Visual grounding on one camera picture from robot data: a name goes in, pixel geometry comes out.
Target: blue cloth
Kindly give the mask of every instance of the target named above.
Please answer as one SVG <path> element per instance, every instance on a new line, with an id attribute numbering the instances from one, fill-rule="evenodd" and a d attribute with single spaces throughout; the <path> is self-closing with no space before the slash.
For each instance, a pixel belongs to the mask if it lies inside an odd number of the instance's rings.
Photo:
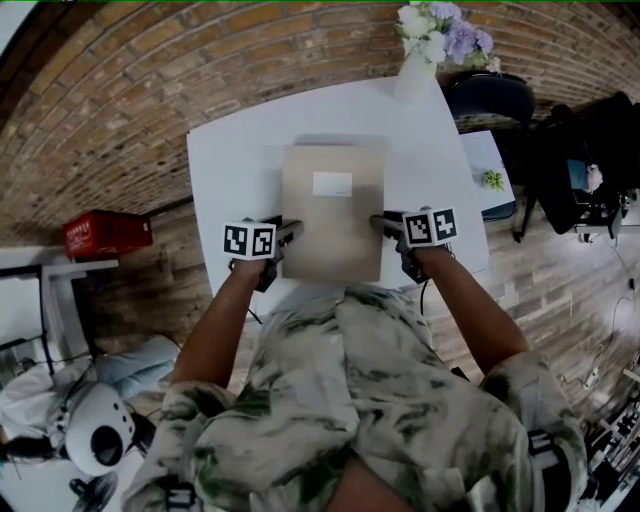
<path id="1" fill-rule="evenodd" d="M 153 336 L 134 350 L 96 359 L 96 374 L 127 400 L 169 375 L 179 352 L 169 338 Z"/>
<path id="2" fill-rule="evenodd" d="M 567 160 L 569 179 L 573 190 L 589 190 L 587 179 L 587 164 L 580 160 Z"/>

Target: purple flower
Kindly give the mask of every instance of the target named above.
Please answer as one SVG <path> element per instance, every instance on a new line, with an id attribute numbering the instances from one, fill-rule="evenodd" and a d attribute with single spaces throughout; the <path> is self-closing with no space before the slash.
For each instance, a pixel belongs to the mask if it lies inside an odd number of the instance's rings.
<path id="1" fill-rule="evenodd" d="M 429 11 L 434 18 L 441 20 L 447 18 L 460 19 L 462 15 L 460 7 L 451 2 L 431 2 L 429 4 Z"/>
<path id="2" fill-rule="evenodd" d="M 493 48 L 493 38 L 484 30 L 476 30 L 476 44 L 484 53 L 489 53 Z"/>
<path id="3" fill-rule="evenodd" d="M 465 57 L 475 48 L 476 29 L 466 21 L 454 19 L 445 34 L 444 49 L 447 55 L 456 64 L 463 64 Z"/>

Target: black lens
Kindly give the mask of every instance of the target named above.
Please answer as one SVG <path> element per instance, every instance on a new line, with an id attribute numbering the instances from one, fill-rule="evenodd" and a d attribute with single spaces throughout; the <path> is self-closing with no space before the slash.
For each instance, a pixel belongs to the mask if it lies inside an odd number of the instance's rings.
<path id="1" fill-rule="evenodd" d="M 115 466 L 122 458 L 122 441 L 111 427 L 100 427 L 91 436 L 91 451 L 100 464 Z"/>

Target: forearm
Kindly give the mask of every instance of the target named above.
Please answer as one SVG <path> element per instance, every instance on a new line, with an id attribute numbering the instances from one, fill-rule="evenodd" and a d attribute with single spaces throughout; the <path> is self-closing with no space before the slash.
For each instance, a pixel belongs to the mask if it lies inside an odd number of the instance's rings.
<path id="1" fill-rule="evenodd" d="M 172 383 L 198 380 L 226 388 L 258 276 L 233 271 L 189 335 Z"/>
<path id="2" fill-rule="evenodd" d="M 450 254 L 441 249 L 419 249 L 417 255 L 485 374 L 505 359 L 529 350 L 520 328 Z"/>

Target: chair leg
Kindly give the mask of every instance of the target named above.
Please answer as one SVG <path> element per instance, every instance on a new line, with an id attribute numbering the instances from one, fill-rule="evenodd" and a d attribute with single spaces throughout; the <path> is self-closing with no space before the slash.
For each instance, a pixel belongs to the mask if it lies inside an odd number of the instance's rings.
<path id="1" fill-rule="evenodd" d="M 533 192 L 527 194 L 527 206 L 524 211 L 524 219 L 522 220 L 522 227 L 520 231 L 515 231 L 513 233 L 513 239 L 520 243 L 524 238 L 525 233 L 527 232 L 527 224 L 529 224 L 529 217 L 531 217 L 531 212 L 533 211 L 533 207 L 536 205 L 536 196 Z"/>

